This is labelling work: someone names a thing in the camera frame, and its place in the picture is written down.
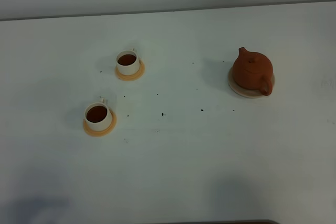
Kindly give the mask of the near white teacup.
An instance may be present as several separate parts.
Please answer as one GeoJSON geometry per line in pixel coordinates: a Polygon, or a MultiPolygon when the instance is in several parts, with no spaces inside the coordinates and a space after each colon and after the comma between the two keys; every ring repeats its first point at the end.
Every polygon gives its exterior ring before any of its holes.
{"type": "Polygon", "coordinates": [[[111,125],[113,116],[104,98],[100,102],[90,104],[85,109],[84,121],[89,129],[97,132],[104,131],[111,125]]]}

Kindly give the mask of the far orange coaster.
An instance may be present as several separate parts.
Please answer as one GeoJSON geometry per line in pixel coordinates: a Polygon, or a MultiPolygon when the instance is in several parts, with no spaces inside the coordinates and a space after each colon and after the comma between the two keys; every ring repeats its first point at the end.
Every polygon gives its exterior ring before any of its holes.
{"type": "Polygon", "coordinates": [[[118,71],[118,68],[115,67],[114,69],[115,71],[115,75],[117,76],[118,79],[122,80],[122,81],[135,81],[135,80],[138,80],[140,77],[143,76],[143,74],[145,73],[145,65],[144,63],[140,60],[140,67],[139,67],[139,70],[135,73],[135,74],[132,74],[132,75],[124,75],[124,74],[121,74],[119,71],[118,71]]]}

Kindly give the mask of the orange coaster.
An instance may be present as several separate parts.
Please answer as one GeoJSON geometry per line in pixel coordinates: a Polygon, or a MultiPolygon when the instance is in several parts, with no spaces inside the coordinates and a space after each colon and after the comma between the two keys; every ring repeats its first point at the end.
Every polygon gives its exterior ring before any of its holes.
{"type": "Polygon", "coordinates": [[[93,136],[93,137],[101,137],[101,136],[105,136],[105,135],[109,134],[114,129],[114,127],[116,126],[116,123],[117,123],[116,114],[114,113],[114,111],[112,109],[109,109],[109,111],[112,114],[112,122],[105,130],[94,131],[88,126],[88,124],[85,122],[85,120],[83,120],[83,122],[82,122],[83,130],[88,135],[93,136]]]}
{"type": "Polygon", "coordinates": [[[132,75],[124,75],[124,74],[121,74],[119,71],[118,71],[118,68],[115,67],[114,69],[115,71],[115,75],[117,76],[118,79],[122,80],[122,81],[135,81],[135,80],[138,80],[140,77],[143,76],[143,74],[145,73],[145,65],[144,63],[140,60],[140,67],[139,67],[139,70],[135,73],[135,74],[132,74],[132,75]]]}

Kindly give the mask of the far white teacup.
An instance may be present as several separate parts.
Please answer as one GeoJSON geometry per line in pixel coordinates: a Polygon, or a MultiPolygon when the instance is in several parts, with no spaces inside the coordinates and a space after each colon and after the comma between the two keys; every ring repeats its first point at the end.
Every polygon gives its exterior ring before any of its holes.
{"type": "Polygon", "coordinates": [[[134,50],[124,50],[116,57],[116,67],[120,74],[131,76],[140,69],[140,60],[134,50]]]}

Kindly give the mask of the brown clay teapot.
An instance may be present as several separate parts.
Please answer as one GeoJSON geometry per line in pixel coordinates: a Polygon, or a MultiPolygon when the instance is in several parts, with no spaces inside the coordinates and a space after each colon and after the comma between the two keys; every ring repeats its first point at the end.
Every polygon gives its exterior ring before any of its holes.
{"type": "Polygon", "coordinates": [[[232,74],[240,87],[246,90],[258,90],[264,96],[271,95],[273,66],[265,55],[248,51],[245,47],[239,48],[232,74]]]}

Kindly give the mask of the near orange coaster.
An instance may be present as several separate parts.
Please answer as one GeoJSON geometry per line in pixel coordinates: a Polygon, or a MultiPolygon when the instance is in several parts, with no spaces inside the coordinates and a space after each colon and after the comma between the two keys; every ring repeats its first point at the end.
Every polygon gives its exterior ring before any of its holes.
{"type": "Polygon", "coordinates": [[[112,122],[105,130],[94,131],[88,126],[88,124],[85,122],[85,120],[83,120],[83,122],[82,122],[83,130],[88,135],[93,136],[93,137],[101,137],[101,136],[105,136],[105,135],[109,134],[114,129],[114,127],[116,126],[116,123],[117,123],[116,114],[114,113],[114,111],[112,109],[109,109],[109,111],[112,114],[112,122]]]}

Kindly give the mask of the white teacup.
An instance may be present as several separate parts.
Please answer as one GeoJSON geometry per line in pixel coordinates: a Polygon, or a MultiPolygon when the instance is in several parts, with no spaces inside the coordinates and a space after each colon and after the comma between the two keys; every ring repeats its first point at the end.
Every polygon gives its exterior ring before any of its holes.
{"type": "Polygon", "coordinates": [[[116,67],[120,74],[131,76],[140,69],[140,60],[134,50],[124,50],[116,57],[116,67]]]}
{"type": "Polygon", "coordinates": [[[111,125],[113,116],[104,98],[100,102],[90,104],[85,109],[84,121],[89,129],[97,132],[104,131],[111,125]]]}

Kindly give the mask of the beige round teapot saucer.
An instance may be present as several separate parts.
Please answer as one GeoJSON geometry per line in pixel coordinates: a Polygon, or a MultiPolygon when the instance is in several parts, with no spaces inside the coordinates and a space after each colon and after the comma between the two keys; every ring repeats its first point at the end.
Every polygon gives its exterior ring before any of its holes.
{"type": "Polygon", "coordinates": [[[229,87],[245,98],[268,97],[273,91],[275,76],[273,69],[251,72],[247,69],[237,70],[234,67],[228,72],[229,87]]]}

